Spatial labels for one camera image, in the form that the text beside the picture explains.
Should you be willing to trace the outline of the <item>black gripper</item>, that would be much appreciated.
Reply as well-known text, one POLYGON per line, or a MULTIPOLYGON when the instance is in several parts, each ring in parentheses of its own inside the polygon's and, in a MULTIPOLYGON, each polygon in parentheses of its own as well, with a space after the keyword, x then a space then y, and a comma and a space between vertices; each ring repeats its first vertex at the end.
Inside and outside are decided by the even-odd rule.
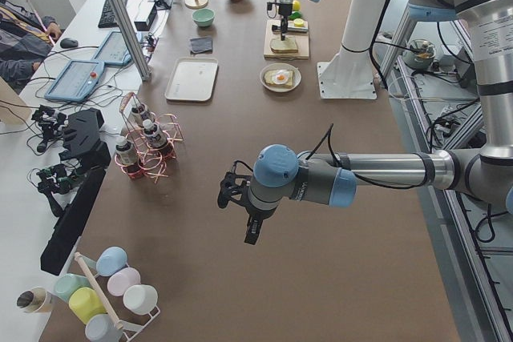
POLYGON ((261 227, 265 219, 270 218, 276 207, 270 209, 260 209, 252 203, 247 203, 245 210, 248 213, 247 231, 245 233, 244 242, 255 245, 259 239, 261 227))
POLYGON ((292 14, 291 2, 279 2, 277 4, 278 14, 280 15, 280 38, 284 41, 288 32, 289 16, 292 14))

